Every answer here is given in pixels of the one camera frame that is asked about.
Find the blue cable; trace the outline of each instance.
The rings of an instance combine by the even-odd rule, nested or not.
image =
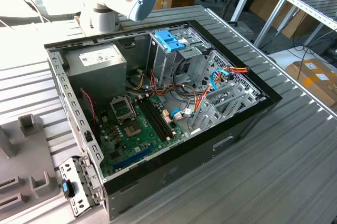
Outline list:
[[[178,112],[180,112],[179,109],[173,110],[173,111],[171,112],[171,117],[172,117],[174,114],[178,113]]]
[[[228,72],[224,71],[223,69],[216,69],[214,72],[212,72],[212,74],[211,74],[211,85],[213,86],[214,90],[216,90],[216,86],[215,86],[215,83],[213,81],[213,76],[214,76],[215,73],[219,73],[219,72],[223,73],[226,76],[229,74]]]
[[[176,110],[173,110],[170,115],[171,117],[173,117],[174,114],[178,113],[178,112],[181,112],[182,114],[186,114],[184,111],[180,111],[179,109],[176,109]]]

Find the open computer chassis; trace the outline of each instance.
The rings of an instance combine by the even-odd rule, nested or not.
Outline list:
[[[62,55],[130,37],[152,34],[154,38],[153,34],[157,30],[174,32],[179,28],[189,27],[193,28],[205,43],[210,44],[231,65],[246,67],[197,21],[144,27],[45,45],[58,95],[82,153],[82,157],[71,158],[60,166],[64,178],[63,189],[67,193],[66,196],[71,198],[74,216],[79,216],[90,207],[101,203],[110,219],[117,217],[148,196],[214,158],[230,144],[242,139],[282,99],[277,92],[250,70],[245,78],[263,96],[259,102],[228,117],[223,122],[189,135],[184,140],[151,155],[150,158],[145,156],[137,164],[132,164],[131,168],[122,169],[108,177],[103,176],[100,168],[100,163],[104,158],[103,152],[65,72],[69,65]],[[156,48],[150,45],[149,54],[153,53],[152,49]],[[99,84],[102,80],[97,78],[96,81]]]

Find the ram slot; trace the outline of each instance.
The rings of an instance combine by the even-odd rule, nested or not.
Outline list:
[[[157,109],[148,99],[138,101],[138,105],[148,122],[158,134],[161,141],[166,141],[168,137],[173,137],[173,134],[166,122],[158,114]]]

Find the blue drive bay latch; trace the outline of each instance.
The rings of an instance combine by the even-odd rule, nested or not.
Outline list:
[[[169,52],[184,49],[185,45],[178,42],[178,40],[167,30],[157,31],[155,33],[158,40],[163,44]]]

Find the metal bracket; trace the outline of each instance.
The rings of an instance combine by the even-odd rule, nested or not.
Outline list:
[[[104,200],[101,183],[87,157],[71,157],[59,168],[62,178],[68,186],[71,185],[71,188],[63,187],[63,192],[71,190],[74,193],[72,197],[66,198],[71,198],[70,206],[75,217]]]

